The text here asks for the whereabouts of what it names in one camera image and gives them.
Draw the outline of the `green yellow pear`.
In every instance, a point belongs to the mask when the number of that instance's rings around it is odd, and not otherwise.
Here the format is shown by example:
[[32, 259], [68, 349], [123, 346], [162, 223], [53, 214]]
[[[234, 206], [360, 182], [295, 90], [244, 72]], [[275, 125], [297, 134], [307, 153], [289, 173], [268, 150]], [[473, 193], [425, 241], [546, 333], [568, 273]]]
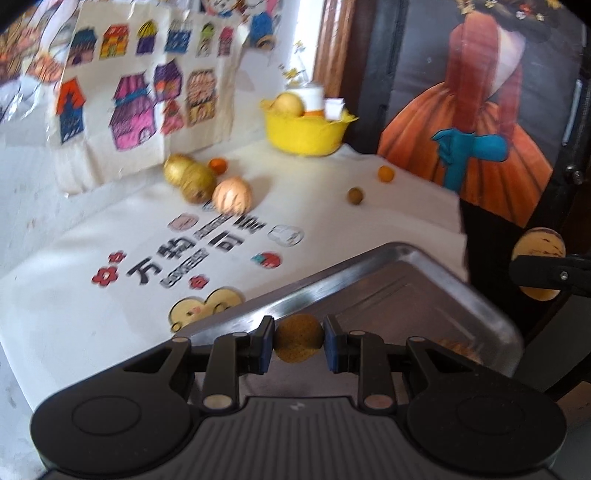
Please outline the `green yellow pear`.
[[167, 183], [179, 187], [187, 168], [194, 165], [195, 161], [190, 156], [183, 154], [171, 154], [163, 163], [162, 173]]

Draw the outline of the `small brown longan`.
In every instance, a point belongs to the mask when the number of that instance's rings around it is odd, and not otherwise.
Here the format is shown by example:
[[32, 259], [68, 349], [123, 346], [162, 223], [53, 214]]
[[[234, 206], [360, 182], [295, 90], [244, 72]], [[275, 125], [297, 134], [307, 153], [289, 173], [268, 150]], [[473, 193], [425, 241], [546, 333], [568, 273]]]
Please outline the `small brown longan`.
[[274, 351], [283, 362], [301, 363], [322, 348], [324, 339], [324, 329], [317, 318], [310, 314], [295, 314], [277, 326]]
[[353, 205], [360, 205], [360, 203], [363, 202], [363, 198], [365, 198], [365, 193], [363, 193], [363, 190], [359, 187], [349, 189], [346, 194], [346, 199], [348, 199], [349, 203]]

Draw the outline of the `metal baking tray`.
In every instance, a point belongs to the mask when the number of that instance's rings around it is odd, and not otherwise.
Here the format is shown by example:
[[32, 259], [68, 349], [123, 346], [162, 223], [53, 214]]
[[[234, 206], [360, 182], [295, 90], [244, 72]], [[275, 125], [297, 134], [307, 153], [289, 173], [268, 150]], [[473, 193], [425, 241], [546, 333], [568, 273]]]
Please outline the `metal baking tray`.
[[512, 376], [523, 354], [516, 327], [484, 297], [417, 247], [387, 243], [221, 313], [191, 323], [179, 335], [195, 345], [233, 332], [252, 332], [263, 317], [297, 313], [342, 329], [366, 330], [402, 344], [412, 336], [470, 346], [483, 364]]

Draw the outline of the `yellow fruit in bowl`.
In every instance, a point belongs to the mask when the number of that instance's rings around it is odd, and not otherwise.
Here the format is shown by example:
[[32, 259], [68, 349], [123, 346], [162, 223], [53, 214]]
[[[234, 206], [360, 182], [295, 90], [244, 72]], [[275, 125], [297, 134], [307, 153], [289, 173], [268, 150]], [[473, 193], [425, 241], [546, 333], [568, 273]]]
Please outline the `yellow fruit in bowl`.
[[305, 112], [304, 102], [301, 101], [301, 97], [290, 92], [280, 93], [271, 103], [270, 109], [273, 112], [291, 117], [301, 117]]

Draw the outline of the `white printed table mat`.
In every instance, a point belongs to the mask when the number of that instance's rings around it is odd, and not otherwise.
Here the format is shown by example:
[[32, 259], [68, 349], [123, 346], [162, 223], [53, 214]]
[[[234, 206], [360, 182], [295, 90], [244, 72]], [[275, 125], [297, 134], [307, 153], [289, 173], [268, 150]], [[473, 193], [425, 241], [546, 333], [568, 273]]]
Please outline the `white printed table mat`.
[[402, 169], [383, 183], [378, 156], [301, 158], [260, 141], [228, 160], [252, 187], [249, 214], [224, 217], [159, 183], [2, 279], [1, 343], [31, 407], [167, 340], [173, 306], [193, 313], [220, 289], [252, 299], [388, 242], [467, 274], [457, 195]]

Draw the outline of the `brown round pear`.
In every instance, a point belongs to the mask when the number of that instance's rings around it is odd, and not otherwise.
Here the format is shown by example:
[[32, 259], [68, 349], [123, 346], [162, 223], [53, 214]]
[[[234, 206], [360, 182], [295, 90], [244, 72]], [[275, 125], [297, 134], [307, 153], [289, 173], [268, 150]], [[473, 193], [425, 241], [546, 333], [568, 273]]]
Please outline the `brown round pear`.
[[[566, 247], [562, 237], [556, 231], [537, 227], [526, 231], [518, 240], [514, 246], [511, 260], [515, 260], [521, 255], [565, 258]], [[559, 290], [533, 287], [521, 286], [520, 289], [528, 297], [537, 301], [553, 300], [560, 293]]]

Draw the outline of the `yellow plastic bowl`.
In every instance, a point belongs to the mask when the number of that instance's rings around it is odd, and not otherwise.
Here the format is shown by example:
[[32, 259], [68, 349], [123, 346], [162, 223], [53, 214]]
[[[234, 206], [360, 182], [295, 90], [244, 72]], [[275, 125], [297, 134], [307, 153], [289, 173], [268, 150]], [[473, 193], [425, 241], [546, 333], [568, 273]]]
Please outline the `yellow plastic bowl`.
[[349, 124], [358, 120], [346, 110], [338, 121], [315, 116], [286, 116], [271, 110], [270, 105], [270, 100], [260, 102], [266, 140], [276, 149], [297, 156], [325, 157], [337, 152]]

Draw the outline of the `black dark door panel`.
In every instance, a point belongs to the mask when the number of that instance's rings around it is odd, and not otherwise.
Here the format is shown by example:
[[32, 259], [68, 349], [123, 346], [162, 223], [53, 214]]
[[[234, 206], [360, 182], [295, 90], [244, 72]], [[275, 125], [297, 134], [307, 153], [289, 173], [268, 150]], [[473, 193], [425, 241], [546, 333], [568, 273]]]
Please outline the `black dark door panel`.
[[358, 1], [353, 10], [346, 63], [339, 93], [358, 120], [346, 143], [375, 154], [387, 124], [409, 3], [400, 0]]

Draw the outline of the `girl with bear drawing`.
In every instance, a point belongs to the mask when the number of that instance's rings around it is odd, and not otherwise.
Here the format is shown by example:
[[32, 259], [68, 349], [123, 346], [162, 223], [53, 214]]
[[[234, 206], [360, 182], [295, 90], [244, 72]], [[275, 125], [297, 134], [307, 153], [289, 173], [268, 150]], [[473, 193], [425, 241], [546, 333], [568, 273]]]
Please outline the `girl with bear drawing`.
[[280, 0], [202, 0], [200, 11], [208, 15], [239, 18], [249, 26], [247, 46], [273, 50], [279, 28], [283, 1]]

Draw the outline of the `brown wooden door frame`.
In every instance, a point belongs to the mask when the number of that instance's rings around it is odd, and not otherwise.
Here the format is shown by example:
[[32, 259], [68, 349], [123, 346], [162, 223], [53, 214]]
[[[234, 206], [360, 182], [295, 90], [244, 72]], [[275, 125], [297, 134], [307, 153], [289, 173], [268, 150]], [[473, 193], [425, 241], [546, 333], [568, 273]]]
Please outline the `brown wooden door frame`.
[[324, 2], [315, 54], [314, 81], [322, 85], [325, 95], [329, 97], [337, 97], [342, 87], [355, 9], [355, 0]]

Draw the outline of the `orange dress lady poster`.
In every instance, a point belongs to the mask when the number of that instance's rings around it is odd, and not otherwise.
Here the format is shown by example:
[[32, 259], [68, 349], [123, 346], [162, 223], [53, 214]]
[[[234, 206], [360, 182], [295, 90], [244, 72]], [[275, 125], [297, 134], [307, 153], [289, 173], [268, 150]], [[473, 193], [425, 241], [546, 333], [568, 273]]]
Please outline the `orange dress lady poster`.
[[520, 227], [552, 167], [519, 125], [523, 56], [558, 25], [558, 1], [460, 1], [446, 76], [383, 130], [378, 153]]

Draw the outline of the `colourful houses drawing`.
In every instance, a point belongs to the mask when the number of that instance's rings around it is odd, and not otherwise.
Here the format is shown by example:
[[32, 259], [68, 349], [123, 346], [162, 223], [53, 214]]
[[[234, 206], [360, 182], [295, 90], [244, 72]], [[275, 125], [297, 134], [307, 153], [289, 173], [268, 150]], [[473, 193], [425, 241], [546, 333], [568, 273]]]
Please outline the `colourful houses drawing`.
[[228, 140], [249, 26], [163, 3], [81, 5], [48, 117], [67, 194]]

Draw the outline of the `small orange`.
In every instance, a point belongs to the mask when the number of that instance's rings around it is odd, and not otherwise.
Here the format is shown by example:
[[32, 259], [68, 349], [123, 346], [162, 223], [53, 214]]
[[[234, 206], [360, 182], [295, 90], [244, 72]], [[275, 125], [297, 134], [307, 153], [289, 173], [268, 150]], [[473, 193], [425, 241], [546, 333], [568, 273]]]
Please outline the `small orange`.
[[383, 183], [391, 183], [396, 177], [396, 171], [389, 166], [383, 165], [379, 167], [377, 177]]
[[211, 168], [211, 170], [217, 176], [223, 175], [226, 171], [228, 171], [228, 161], [221, 157], [212, 158], [211, 161], [208, 162], [207, 166]]

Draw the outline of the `boy with fan drawing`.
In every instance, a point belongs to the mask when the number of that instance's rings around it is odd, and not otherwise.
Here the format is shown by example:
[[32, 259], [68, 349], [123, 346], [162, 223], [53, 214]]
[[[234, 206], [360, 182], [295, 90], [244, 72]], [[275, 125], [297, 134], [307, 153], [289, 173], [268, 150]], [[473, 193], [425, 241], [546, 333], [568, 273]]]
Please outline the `boy with fan drawing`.
[[47, 100], [66, 63], [77, 1], [34, 1], [1, 31], [1, 121], [19, 120]]

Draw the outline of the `yellow flower twig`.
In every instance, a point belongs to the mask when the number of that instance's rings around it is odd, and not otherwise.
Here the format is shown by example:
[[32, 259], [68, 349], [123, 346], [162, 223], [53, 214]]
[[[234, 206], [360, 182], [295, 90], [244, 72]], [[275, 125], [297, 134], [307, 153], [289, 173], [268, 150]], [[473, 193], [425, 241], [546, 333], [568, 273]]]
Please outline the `yellow flower twig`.
[[280, 73], [283, 76], [284, 82], [286, 82], [287, 89], [300, 88], [307, 85], [310, 82], [308, 77], [308, 71], [305, 69], [301, 55], [304, 54], [305, 46], [301, 41], [294, 43], [293, 49], [293, 60], [294, 62], [290, 65], [280, 64]]

